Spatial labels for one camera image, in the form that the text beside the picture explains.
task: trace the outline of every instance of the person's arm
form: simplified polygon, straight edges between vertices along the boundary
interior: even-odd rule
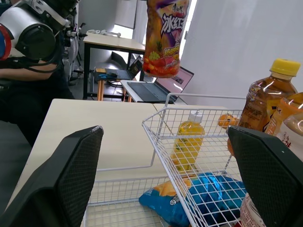
[[[51,71],[54,70],[56,66],[56,64],[50,64],[45,66],[35,66],[32,68],[41,71]],[[37,81],[49,79],[51,75],[52,73],[33,72],[26,69],[0,69],[0,79]]]

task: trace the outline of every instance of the snack bag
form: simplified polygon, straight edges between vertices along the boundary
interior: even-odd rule
[[[185,200],[192,195],[207,225],[234,221],[240,217],[240,207],[246,191],[241,181],[212,173],[183,179],[188,190],[181,192]],[[190,222],[182,207],[179,197],[170,181],[160,184],[145,192],[139,202],[162,217],[172,227],[189,227]]]
[[[189,0],[147,0],[147,33],[143,70],[171,78],[180,68],[179,50]]]

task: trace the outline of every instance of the red ring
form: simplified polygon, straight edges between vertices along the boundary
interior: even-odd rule
[[[11,40],[9,33],[3,25],[0,24],[0,32],[2,32],[4,41],[5,41],[5,51],[4,55],[0,58],[0,61],[4,61],[9,57],[10,51],[11,51]]]

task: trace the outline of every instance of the blue snack bag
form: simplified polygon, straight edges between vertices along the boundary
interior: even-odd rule
[[[213,213],[204,216],[208,225],[226,222],[226,219],[233,221],[235,217],[240,217],[239,209],[246,194],[243,182],[223,175],[215,176],[212,173],[200,174],[198,177],[183,181],[201,213],[209,214],[208,210]],[[139,198],[139,202],[156,211],[173,227],[190,225],[171,182],[148,190]]]

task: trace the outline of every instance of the laptop screen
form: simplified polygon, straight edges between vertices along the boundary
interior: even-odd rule
[[[156,83],[160,84],[170,93],[182,93],[193,76],[192,72],[180,67],[178,74],[174,78],[158,78]]]
[[[136,76],[143,67],[142,58],[139,56],[136,60],[134,60],[133,64],[128,68],[128,71]]]

